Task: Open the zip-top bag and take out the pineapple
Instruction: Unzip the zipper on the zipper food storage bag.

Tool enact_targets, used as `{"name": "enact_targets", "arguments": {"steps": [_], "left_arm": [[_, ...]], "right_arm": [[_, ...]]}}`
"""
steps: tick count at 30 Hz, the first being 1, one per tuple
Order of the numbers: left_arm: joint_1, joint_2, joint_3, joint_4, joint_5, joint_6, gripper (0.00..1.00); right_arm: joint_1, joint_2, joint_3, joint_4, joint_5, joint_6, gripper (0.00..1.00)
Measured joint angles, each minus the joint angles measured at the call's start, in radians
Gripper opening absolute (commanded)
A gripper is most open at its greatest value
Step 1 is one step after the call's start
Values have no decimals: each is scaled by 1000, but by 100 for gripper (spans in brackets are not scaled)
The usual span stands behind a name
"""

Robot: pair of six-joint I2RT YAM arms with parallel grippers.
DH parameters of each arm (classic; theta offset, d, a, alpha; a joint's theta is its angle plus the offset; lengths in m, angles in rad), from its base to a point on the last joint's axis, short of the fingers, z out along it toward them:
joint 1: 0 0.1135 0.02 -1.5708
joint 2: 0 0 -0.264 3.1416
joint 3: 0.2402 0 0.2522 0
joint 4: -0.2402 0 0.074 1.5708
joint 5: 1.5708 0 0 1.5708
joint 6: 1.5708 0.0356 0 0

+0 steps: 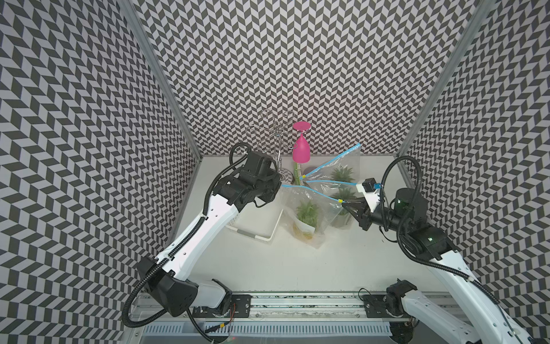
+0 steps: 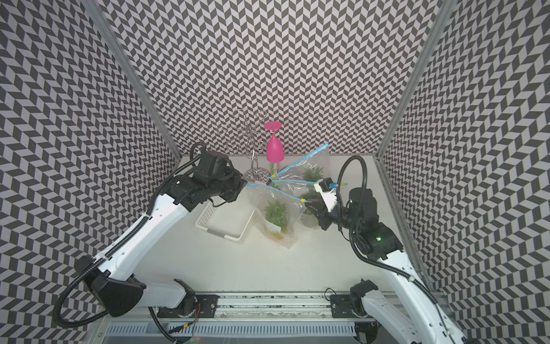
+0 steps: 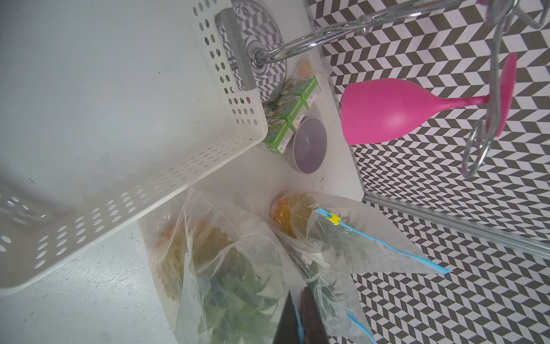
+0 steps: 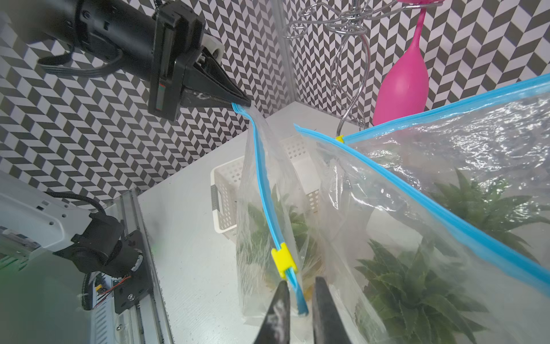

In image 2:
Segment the yellow toy pineapple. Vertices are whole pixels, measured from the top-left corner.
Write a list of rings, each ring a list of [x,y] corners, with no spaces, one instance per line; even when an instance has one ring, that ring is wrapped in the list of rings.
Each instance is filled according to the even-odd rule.
[[[286,205],[279,200],[268,202],[264,208],[264,216],[267,234],[274,240],[282,240],[288,227]]]

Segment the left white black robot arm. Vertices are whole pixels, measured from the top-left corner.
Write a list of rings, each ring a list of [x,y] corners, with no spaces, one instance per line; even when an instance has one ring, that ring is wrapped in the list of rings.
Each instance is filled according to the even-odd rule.
[[[234,202],[245,186],[243,174],[227,155],[203,150],[191,158],[164,180],[145,212],[118,239],[95,257],[77,260],[77,277],[54,305],[54,323],[61,328],[78,328],[106,315],[120,317],[135,308],[168,308],[190,314],[194,292],[186,283],[179,279],[169,284],[140,281],[135,269],[164,234],[199,204],[215,196]],[[66,320],[62,307],[80,282],[104,310],[87,319]]]

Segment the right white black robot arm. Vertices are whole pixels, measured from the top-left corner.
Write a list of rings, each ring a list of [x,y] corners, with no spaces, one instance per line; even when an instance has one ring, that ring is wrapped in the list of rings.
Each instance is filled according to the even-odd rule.
[[[361,167],[362,179],[358,188],[344,202],[341,183],[352,162]],[[381,269],[401,301],[399,311],[386,301],[380,288],[370,280],[351,287],[349,300],[353,312],[370,316],[385,328],[399,343],[467,343],[464,332],[445,314],[405,251],[392,229],[381,222],[378,203],[368,189],[368,168],[361,156],[351,156],[342,165],[338,178],[320,179],[314,184],[320,199],[306,204],[323,230],[330,225],[348,230],[348,240],[355,256],[369,266]]]

